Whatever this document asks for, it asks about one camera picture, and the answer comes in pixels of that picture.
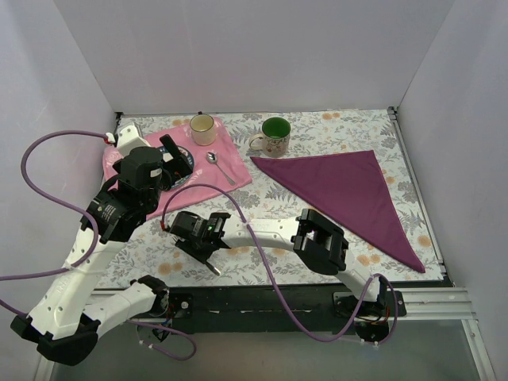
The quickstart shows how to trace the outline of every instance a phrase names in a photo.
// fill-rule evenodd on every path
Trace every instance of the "pink cloth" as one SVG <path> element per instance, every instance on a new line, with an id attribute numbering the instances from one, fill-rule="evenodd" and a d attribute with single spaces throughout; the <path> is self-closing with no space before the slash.
<path id="1" fill-rule="evenodd" d="M 251 159 L 261 171 L 358 237 L 425 272 L 398 219 L 374 151 Z"/>
<path id="2" fill-rule="evenodd" d="M 144 137 L 151 146 L 160 147 L 162 144 L 160 143 L 159 138 L 163 135 L 169 134 L 169 136 L 175 141 L 176 145 L 187 149 L 191 153 L 194 157 L 194 172 L 192 176 L 182 185 L 182 187 L 192 183 L 205 183 L 219 187 L 226 192 L 230 192 L 243 187 L 252 181 L 252 178 L 248 173 L 240 154 L 238 153 L 237 147 L 231 140 L 222 120 L 218 117 L 214 117 L 214 120 L 215 128 L 217 130 L 217 139 L 211 145 L 207 145 L 206 147 L 194 143 L 191 136 L 191 127 L 189 127 L 188 124 L 174 127 L 173 129 L 165 129 L 164 131 L 160 131 L 158 133 L 151 133 Z M 226 172 L 229 177 L 236 182 L 236 185 L 230 185 L 220 169 L 217 168 L 217 165 L 210 164 L 206 161 L 207 152 L 217 154 L 219 165 L 224 172 Z M 117 174 L 112 166 L 119 159 L 121 159 L 121 155 L 116 148 L 107 147 L 104 150 L 102 166 L 104 168 L 104 176 L 106 179 L 109 179 L 111 176 Z M 167 200 L 171 197 L 173 192 L 175 192 L 175 190 L 162 193 L 157 210 L 153 214 L 148 215 L 147 219 L 154 218 L 162 214 L 164 205 L 166 205 Z M 220 195 L 219 192 L 210 188 L 191 188 L 171 201 L 167 210 L 171 211 L 182 209 L 185 206 L 193 205 L 218 195 Z"/>

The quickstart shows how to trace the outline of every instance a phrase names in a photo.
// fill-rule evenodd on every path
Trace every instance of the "spoon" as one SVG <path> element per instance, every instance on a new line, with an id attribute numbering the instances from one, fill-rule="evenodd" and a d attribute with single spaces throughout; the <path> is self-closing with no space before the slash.
<path id="1" fill-rule="evenodd" d="M 218 157 L 218 154 L 217 153 L 213 153 L 213 152 L 207 152 L 206 153 L 206 161 L 208 161 L 210 164 L 215 164 L 217 165 L 217 167 L 221 170 L 222 174 L 226 177 L 226 179 L 228 180 L 228 183 L 230 183 L 231 185 L 235 185 L 236 183 L 234 182 L 233 179 L 231 179 L 229 176 L 227 176 L 227 174 L 222 170 L 221 167 L 219 167 L 219 164 L 217 163 L 219 161 L 219 157 Z"/>

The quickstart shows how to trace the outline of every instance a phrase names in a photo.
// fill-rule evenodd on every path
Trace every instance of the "floral mug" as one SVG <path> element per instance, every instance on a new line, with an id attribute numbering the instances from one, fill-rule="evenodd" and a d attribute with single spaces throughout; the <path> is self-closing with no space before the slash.
<path id="1" fill-rule="evenodd" d="M 287 152 L 291 126 L 289 121 L 281 117 L 271 117 L 264 121 L 261 133 L 253 135 L 248 146 L 253 150 L 263 150 L 269 157 L 280 157 Z"/>

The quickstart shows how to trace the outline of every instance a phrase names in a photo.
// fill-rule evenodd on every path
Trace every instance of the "leaf pattern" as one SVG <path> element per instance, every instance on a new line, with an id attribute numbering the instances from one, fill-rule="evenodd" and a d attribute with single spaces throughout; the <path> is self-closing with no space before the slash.
<path id="1" fill-rule="evenodd" d="M 410 270 L 377 248 L 344 229 L 350 249 L 361 255 L 371 272 L 382 272 L 391 281 L 442 279 L 439 263 L 423 218 L 418 197 L 398 145 L 398 136 L 385 110 L 330 110 L 316 113 L 246 113 L 218 114 L 228 129 L 241 158 L 252 177 L 252 183 L 231 192 L 247 218 L 289 218 L 309 207 L 289 190 L 258 170 L 250 156 L 261 151 L 248 148 L 248 139 L 259 133 L 269 117 L 284 117 L 291 123 L 289 150 L 284 157 L 329 155 L 333 153 L 374 150 L 388 182 L 392 200 L 407 238 L 425 265 L 425 274 Z M 124 117 L 121 125 L 136 122 L 143 133 L 154 133 L 181 125 L 192 116 Z M 216 197 L 184 208 L 203 217 L 213 211 L 236 213 L 225 197 Z M 291 252 L 267 250 L 268 263 L 280 284 L 337 283 L 337 278 L 314 274 Z M 198 261 L 174 246 L 173 240 L 160 228 L 158 219 L 138 228 L 129 243 L 116 256 L 99 282 L 99 287 L 124 288 L 132 279 L 151 274 L 171 287 L 236 286 L 269 284 L 260 254 L 255 248 L 221 249 L 210 257 L 221 270 L 216 276 Z M 165 274 L 159 273 L 160 266 Z"/>

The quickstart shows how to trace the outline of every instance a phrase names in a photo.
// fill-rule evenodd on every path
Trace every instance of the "maroon cloth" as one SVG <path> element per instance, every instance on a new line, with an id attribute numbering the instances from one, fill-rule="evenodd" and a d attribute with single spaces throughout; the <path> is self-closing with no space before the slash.
<path id="1" fill-rule="evenodd" d="M 425 272 L 407 240 L 373 151 L 251 159 L 261 171 L 366 242 Z"/>

